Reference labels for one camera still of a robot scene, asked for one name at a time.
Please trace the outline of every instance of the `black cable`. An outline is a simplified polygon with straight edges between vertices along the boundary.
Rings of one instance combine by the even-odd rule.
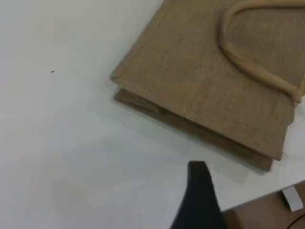
[[[287,229],[290,229],[295,223],[297,223],[298,221],[300,221],[301,219],[303,219],[305,217],[305,214],[299,216],[298,218],[296,218],[288,227]]]

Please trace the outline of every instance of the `black object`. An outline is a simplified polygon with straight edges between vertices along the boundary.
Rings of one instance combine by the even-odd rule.
[[[287,229],[290,229],[294,224],[296,224],[298,221],[300,221],[301,219],[303,219],[305,217],[305,214],[299,216],[298,218],[296,218],[288,227]]]
[[[205,162],[189,162],[186,192],[171,229],[227,229]]]

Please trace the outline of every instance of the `white table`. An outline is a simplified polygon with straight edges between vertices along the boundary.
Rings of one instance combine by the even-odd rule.
[[[2,3],[1,228],[166,229],[189,160],[208,163],[222,210],[305,179],[305,103],[264,174],[112,100],[109,74],[161,1]]]

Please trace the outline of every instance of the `jute bag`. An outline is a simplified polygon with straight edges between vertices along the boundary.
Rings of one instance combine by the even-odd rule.
[[[165,0],[114,70],[116,98],[268,170],[305,71],[305,3],[285,2]]]

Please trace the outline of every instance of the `bag handle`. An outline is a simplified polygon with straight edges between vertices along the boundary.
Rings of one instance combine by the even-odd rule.
[[[279,76],[267,71],[265,68],[254,64],[246,60],[240,55],[227,40],[227,34],[229,27],[234,19],[234,16],[239,12],[249,9],[260,9],[260,8],[300,8],[305,7],[305,0],[244,0],[233,6],[231,6],[223,15],[220,21],[219,28],[219,45],[231,62],[250,74],[253,78],[260,82],[265,83],[275,89],[278,89],[290,97],[292,102],[295,104],[302,101],[303,83],[300,88],[292,85],[291,83],[284,81]]]

